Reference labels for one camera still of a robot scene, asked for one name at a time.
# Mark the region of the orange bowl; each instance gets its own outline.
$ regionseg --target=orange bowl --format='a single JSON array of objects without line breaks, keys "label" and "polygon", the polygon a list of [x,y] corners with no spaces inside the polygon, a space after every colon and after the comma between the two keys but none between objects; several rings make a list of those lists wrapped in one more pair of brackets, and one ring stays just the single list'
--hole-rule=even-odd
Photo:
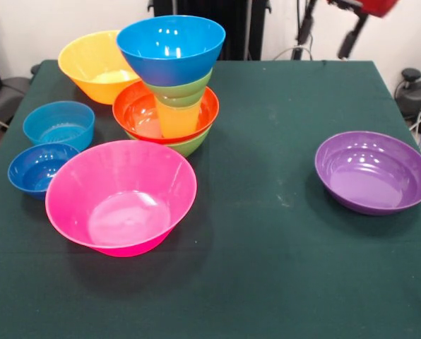
[{"label": "orange bowl", "polygon": [[127,133],[140,140],[161,144],[181,143],[200,135],[213,124],[218,110],[217,95],[206,87],[195,132],[177,138],[164,138],[160,130],[154,94],[142,81],[125,88],[113,104],[113,116]]},{"label": "orange bowl", "polygon": [[118,49],[118,30],[79,37],[62,49],[58,65],[88,97],[111,105],[118,94],[140,77]]}]

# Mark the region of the pink bowl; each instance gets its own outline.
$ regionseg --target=pink bowl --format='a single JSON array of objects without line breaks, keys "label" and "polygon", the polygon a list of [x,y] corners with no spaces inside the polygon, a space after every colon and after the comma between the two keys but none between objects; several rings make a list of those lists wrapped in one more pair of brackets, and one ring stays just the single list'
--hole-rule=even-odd
[{"label": "pink bowl", "polygon": [[57,172],[46,211],[65,238],[109,256],[136,256],[166,238],[195,195],[195,173],[179,153],[147,141],[113,141]]}]

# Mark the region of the bowl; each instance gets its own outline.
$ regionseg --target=bowl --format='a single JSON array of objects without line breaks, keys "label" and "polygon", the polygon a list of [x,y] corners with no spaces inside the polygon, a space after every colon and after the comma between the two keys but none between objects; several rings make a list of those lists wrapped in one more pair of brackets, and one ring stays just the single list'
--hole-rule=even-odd
[{"label": "bowl", "polygon": [[140,78],[116,43],[118,30],[79,37],[60,52],[58,65],[89,98],[111,105],[117,95]]},{"label": "bowl", "polygon": [[171,145],[182,143],[201,135],[218,116],[217,95],[206,87],[195,132],[179,138],[164,138],[160,129],[155,97],[143,84],[137,82],[123,90],[113,104],[113,116],[117,123],[133,137]]},{"label": "bowl", "polygon": [[315,166],[331,195],[356,212],[388,215],[421,202],[421,154],[390,136],[337,134],[320,145]]},{"label": "bowl", "polygon": [[95,114],[89,106],[75,101],[57,101],[38,107],[23,123],[24,134],[34,145],[65,143],[79,151],[93,139]]},{"label": "bowl", "polygon": [[8,167],[8,180],[17,189],[44,200],[50,181],[68,160],[78,154],[70,145],[47,143],[19,153]]},{"label": "bowl", "polygon": [[124,58],[143,81],[178,86],[211,71],[225,41],[224,28],[197,16],[158,16],[125,27],[117,36]]},{"label": "bowl", "polygon": [[[193,139],[183,141],[181,143],[171,143],[167,144],[165,146],[175,150],[176,152],[182,154],[184,157],[188,157],[190,154],[192,154],[201,144],[204,142],[204,139],[206,139],[206,136],[209,134],[210,127],[206,129],[202,134],[196,136]],[[129,138],[138,140],[135,136],[132,136],[130,133],[127,133]]]},{"label": "bowl", "polygon": [[179,153],[157,143],[122,140],[67,162],[51,181],[45,205],[65,238],[125,257],[160,244],[195,195],[194,170]]},{"label": "bowl", "polygon": [[164,105],[171,107],[188,107],[198,102],[204,94],[206,85],[211,79],[212,70],[203,78],[186,85],[161,87],[145,83],[146,87]]}]

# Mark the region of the red object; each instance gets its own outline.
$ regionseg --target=red object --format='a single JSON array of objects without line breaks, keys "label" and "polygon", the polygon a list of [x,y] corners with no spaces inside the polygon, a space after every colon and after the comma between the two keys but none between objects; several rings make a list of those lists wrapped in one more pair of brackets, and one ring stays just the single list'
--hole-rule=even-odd
[{"label": "red object", "polygon": [[398,1],[399,0],[356,0],[354,2],[360,2],[362,4],[361,12],[382,18]]},{"label": "red object", "polygon": [[127,133],[137,139],[170,145],[183,143],[203,133],[217,118],[218,110],[217,95],[209,87],[206,87],[201,101],[196,131],[179,138],[163,138],[155,108],[154,94],[143,84],[143,81],[137,81],[126,87],[117,96],[113,104],[113,117]]}]

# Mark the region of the light blue bowl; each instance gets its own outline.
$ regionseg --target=light blue bowl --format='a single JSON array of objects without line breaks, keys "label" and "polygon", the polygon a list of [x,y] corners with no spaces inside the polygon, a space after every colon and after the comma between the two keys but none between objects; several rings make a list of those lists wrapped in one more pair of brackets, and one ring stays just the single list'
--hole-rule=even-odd
[{"label": "light blue bowl", "polygon": [[95,114],[75,101],[57,101],[38,107],[25,118],[24,134],[34,145],[65,143],[86,149],[93,139]]},{"label": "light blue bowl", "polygon": [[45,143],[19,153],[8,167],[8,180],[22,192],[44,200],[50,181],[78,150],[63,143]]},{"label": "light blue bowl", "polygon": [[124,58],[144,82],[178,86],[203,78],[225,41],[225,29],[197,16],[158,16],[117,35]]}]

